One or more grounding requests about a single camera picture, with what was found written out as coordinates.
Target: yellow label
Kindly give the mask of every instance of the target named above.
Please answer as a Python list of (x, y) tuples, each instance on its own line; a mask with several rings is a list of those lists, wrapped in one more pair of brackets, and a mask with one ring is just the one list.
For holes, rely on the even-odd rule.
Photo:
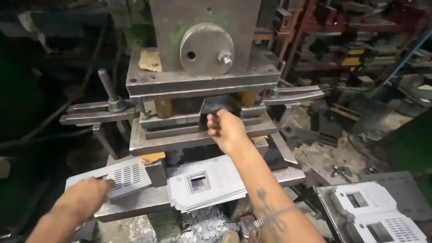
[(345, 58), (342, 66), (360, 65), (360, 58)]
[(348, 55), (359, 55), (365, 53), (365, 50), (350, 50)]
[(346, 113), (346, 112), (343, 112), (343, 111), (341, 111), (341, 110), (339, 110), (339, 109), (337, 109), (337, 108), (332, 107), (332, 108), (330, 108), (330, 110), (331, 110), (331, 111), (334, 111), (334, 112), (337, 112), (337, 113), (339, 113), (339, 114), (341, 114), (341, 115), (343, 115), (343, 116), (346, 116), (346, 117), (348, 117), (348, 118), (350, 118), (350, 119), (352, 119), (352, 120), (354, 120), (354, 121), (356, 121), (356, 122), (358, 122), (358, 121), (360, 120), (358, 117), (355, 117), (355, 116), (353, 116), (353, 115), (351, 115), (351, 114), (348, 114), (348, 113)]

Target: mounting hole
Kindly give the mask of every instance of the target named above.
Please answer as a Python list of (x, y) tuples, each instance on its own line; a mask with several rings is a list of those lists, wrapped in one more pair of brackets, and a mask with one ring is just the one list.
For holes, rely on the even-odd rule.
[(195, 52), (189, 51), (188, 53), (186, 53), (186, 57), (189, 61), (195, 60), (195, 57), (196, 57)]

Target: shoe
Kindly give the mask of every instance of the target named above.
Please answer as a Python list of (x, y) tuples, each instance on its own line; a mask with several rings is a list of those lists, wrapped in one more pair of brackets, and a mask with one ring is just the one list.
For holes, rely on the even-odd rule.
[(237, 232), (233, 230), (227, 230), (223, 233), (222, 243), (240, 243), (240, 237)]

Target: round metal disc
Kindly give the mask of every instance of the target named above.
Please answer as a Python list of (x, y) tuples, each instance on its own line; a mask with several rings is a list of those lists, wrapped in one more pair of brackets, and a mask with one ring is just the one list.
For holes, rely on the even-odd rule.
[[(231, 63), (224, 62), (226, 56)], [(184, 70), (191, 75), (223, 75), (234, 62), (234, 43), (219, 25), (199, 23), (184, 34), (180, 60)]]

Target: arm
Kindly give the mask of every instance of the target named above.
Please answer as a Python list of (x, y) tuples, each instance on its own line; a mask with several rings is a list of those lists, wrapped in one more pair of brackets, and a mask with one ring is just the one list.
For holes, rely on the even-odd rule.
[(108, 200), (106, 193), (113, 187), (111, 179), (90, 177), (67, 188), (53, 208), (39, 219), (26, 243), (67, 242), (75, 229)]
[(273, 173), (247, 137), (241, 120), (226, 110), (208, 115), (209, 135), (233, 161), (246, 187), (257, 218), (267, 218), (260, 230), (264, 242), (323, 243), (314, 225), (279, 185)]

